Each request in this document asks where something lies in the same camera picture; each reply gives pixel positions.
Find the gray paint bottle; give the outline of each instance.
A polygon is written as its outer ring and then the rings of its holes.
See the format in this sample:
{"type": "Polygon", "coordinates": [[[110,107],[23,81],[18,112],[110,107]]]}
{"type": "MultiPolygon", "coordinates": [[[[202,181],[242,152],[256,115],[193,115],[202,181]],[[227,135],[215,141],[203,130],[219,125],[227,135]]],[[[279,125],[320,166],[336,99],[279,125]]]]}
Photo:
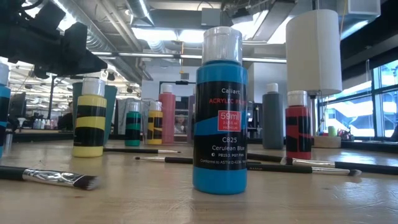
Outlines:
{"type": "Polygon", "coordinates": [[[271,83],[262,96],[262,146],[264,149],[283,149],[283,105],[278,84],[271,83]]]}

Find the bottle cap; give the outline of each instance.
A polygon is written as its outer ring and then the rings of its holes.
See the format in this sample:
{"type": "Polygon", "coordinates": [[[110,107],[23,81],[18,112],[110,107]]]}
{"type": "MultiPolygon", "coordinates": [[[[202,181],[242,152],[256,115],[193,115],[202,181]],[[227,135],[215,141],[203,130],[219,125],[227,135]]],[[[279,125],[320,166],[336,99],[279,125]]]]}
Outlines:
{"type": "Polygon", "coordinates": [[[83,79],[82,95],[105,96],[105,82],[99,78],[87,77],[83,79]]]}
{"type": "Polygon", "coordinates": [[[270,84],[267,84],[267,86],[266,86],[266,92],[267,93],[277,93],[278,92],[278,83],[270,83],[270,84]]]}
{"type": "Polygon", "coordinates": [[[140,102],[133,101],[129,103],[129,111],[140,112],[140,107],[141,107],[140,102]]]}
{"type": "Polygon", "coordinates": [[[204,34],[202,65],[227,60],[242,65],[242,33],[230,27],[214,27],[204,34]]]}
{"type": "Polygon", "coordinates": [[[0,63],[0,85],[7,85],[8,84],[8,74],[10,70],[8,65],[4,63],[0,63]]]}
{"type": "Polygon", "coordinates": [[[151,101],[149,106],[150,111],[162,111],[162,103],[158,101],[151,101]]]}
{"type": "Polygon", "coordinates": [[[288,106],[307,106],[307,92],[302,90],[287,93],[288,106]]]}
{"type": "Polygon", "coordinates": [[[173,86],[169,84],[162,85],[162,92],[163,93],[173,93],[173,86]]]}

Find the cerulean blue paint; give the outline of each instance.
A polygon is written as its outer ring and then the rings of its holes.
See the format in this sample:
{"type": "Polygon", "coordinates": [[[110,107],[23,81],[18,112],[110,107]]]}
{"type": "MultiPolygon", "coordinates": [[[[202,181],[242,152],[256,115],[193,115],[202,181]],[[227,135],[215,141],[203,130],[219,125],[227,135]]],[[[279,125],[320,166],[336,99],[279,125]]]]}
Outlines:
{"type": "MultiPolygon", "coordinates": [[[[9,98],[11,96],[11,90],[4,85],[0,85],[0,100],[5,100],[7,98],[7,102],[9,102],[9,98]]],[[[8,116],[8,103],[6,102],[0,102],[1,108],[0,110],[2,111],[2,118],[0,118],[0,128],[3,129],[2,135],[0,138],[2,138],[4,142],[5,138],[5,133],[6,133],[6,127],[7,127],[7,116],[8,116]]],[[[0,158],[2,157],[2,149],[3,145],[0,146],[0,158]]]]}
{"type": "MultiPolygon", "coordinates": [[[[229,61],[212,61],[200,67],[197,71],[197,85],[209,82],[233,82],[238,85],[246,85],[248,82],[247,71],[242,66],[235,62],[229,61]]],[[[241,93],[246,100],[246,92],[241,93]]],[[[242,107],[241,110],[241,131],[246,132],[247,129],[247,108],[242,107]]],[[[217,134],[226,134],[227,131],[218,131],[218,117],[212,117],[195,123],[195,136],[202,138],[217,134]]],[[[195,150],[197,148],[197,140],[195,140],[195,150]]],[[[199,191],[210,194],[238,194],[244,192],[247,183],[247,169],[246,165],[242,169],[228,170],[228,169],[206,169],[202,167],[193,166],[193,186],[199,191]]]]}

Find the brush bristles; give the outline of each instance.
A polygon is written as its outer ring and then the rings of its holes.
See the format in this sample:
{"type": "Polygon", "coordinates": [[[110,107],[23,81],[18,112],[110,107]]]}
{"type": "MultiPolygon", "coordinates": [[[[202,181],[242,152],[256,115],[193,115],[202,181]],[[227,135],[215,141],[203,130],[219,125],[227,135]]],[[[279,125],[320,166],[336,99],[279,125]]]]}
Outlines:
{"type": "Polygon", "coordinates": [[[284,156],[284,157],[280,160],[280,164],[282,164],[282,165],[292,165],[292,164],[293,164],[293,159],[284,156]]]}
{"type": "Polygon", "coordinates": [[[97,176],[84,175],[82,178],[76,180],[74,187],[83,190],[94,190],[100,185],[100,178],[97,176]]]}
{"type": "Polygon", "coordinates": [[[360,170],[349,170],[349,176],[358,176],[358,175],[361,175],[362,174],[362,171],[360,171],[360,170]]]}

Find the desk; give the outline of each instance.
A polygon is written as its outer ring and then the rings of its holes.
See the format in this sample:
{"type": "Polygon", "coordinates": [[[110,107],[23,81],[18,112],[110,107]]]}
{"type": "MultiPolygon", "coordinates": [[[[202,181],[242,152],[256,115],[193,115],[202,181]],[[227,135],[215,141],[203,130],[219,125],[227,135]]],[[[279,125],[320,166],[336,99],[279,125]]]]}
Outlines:
{"type": "MultiPolygon", "coordinates": [[[[136,161],[106,152],[71,158],[72,141],[15,143],[1,165],[101,175],[91,191],[0,180],[0,223],[398,223],[398,178],[249,171],[246,192],[209,195],[192,189],[192,166],[136,161]]],[[[120,147],[122,141],[109,141],[120,147]]],[[[192,156],[187,146],[168,148],[192,156]]],[[[281,155],[249,145],[249,152],[281,155]]],[[[398,166],[398,155],[315,149],[314,159],[398,166]]]]}

